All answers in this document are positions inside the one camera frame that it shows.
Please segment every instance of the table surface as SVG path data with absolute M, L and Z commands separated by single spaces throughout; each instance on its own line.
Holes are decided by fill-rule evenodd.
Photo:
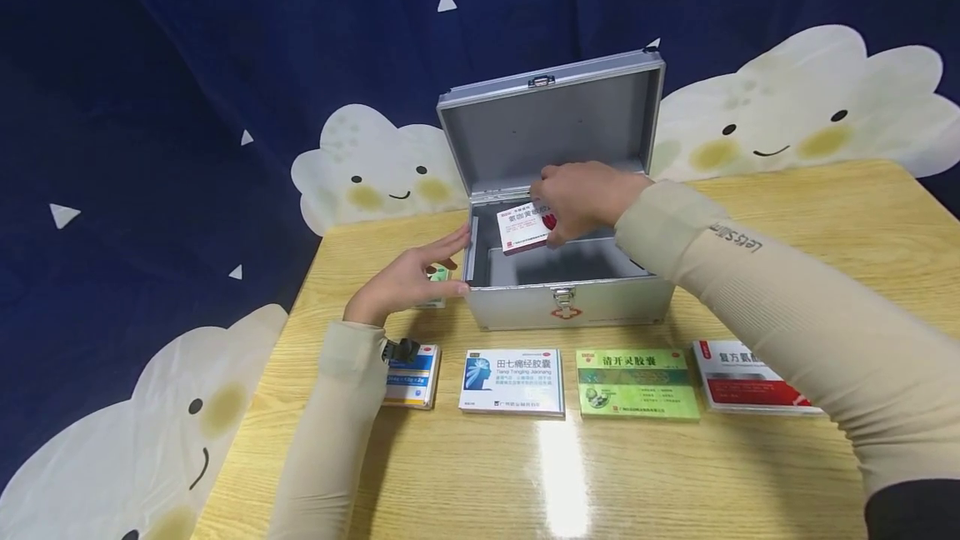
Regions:
M 960 224 L 894 163 L 847 162 L 694 186 L 740 222 L 960 336 Z M 400 251 L 464 218 L 449 212 L 369 222 L 323 239 L 195 538 L 263 538 L 328 322 Z M 480 332 L 465 302 L 449 301 L 446 310 L 394 315 L 387 333 L 442 345 L 436 407 L 381 409 L 350 538 L 865 538 L 853 454 L 825 417 L 581 419 L 575 349 L 731 337 L 680 288 L 656 326 Z M 475 347 L 560 348 L 566 420 L 461 413 L 463 359 Z

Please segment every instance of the metal first aid kit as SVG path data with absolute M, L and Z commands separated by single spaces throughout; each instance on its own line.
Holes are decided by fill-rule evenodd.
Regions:
M 498 214 L 529 203 L 554 163 L 646 172 L 665 64 L 650 48 L 455 87 L 437 115 L 470 199 L 467 302 L 482 330 L 662 321 L 674 286 L 625 255 L 604 229 L 556 250 L 505 255 Z

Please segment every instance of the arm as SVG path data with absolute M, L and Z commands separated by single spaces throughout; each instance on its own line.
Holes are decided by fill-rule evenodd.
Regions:
M 640 193 L 617 242 L 847 434 L 871 538 L 960 538 L 960 343 L 674 182 Z
M 463 227 L 412 248 L 367 282 L 330 324 L 314 384 L 277 485 L 270 540 L 345 538 L 373 420 L 387 387 L 384 323 L 391 313 L 465 293 L 459 281 L 429 282 L 431 263 L 455 269 L 450 257 L 469 241 Z
M 271 540 L 342 538 L 373 419 L 387 386 L 381 327 L 333 322 L 317 383 L 287 452 L 273 507 Z

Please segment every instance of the hand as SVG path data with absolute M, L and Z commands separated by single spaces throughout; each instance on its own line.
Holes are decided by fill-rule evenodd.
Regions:
M 453 298 L 469 292 L 469 286 L 459 280 L 431 282 L 432 264 L 456 269 L 450 257 L 463 250 L 470 241 L 470 228 L 463 225 L 449 236 L 425 246 L 410 248 L 374 275 L 370 282 L 357 290 L 347 308 L 343 321 L 365 323 L 379 328 L 391 313 L 406 311 L 437 298 Z
M 530 194 L 556 213 L 557 226 L 546 238 L 550 246 L 613 227 L 643 189 L 654 183 L 642 173 L 620 172 L 596 161 L 548 165 L 541 178 L 532 183 Z

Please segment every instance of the fabric backdrop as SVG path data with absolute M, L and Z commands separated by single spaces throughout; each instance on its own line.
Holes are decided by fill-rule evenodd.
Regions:
M 664 176 L 960 213 L 958 1 L 0 0 L 0 536 L 188 538 L 324 230 L 465 204 L 452 86 L 658 43 Z

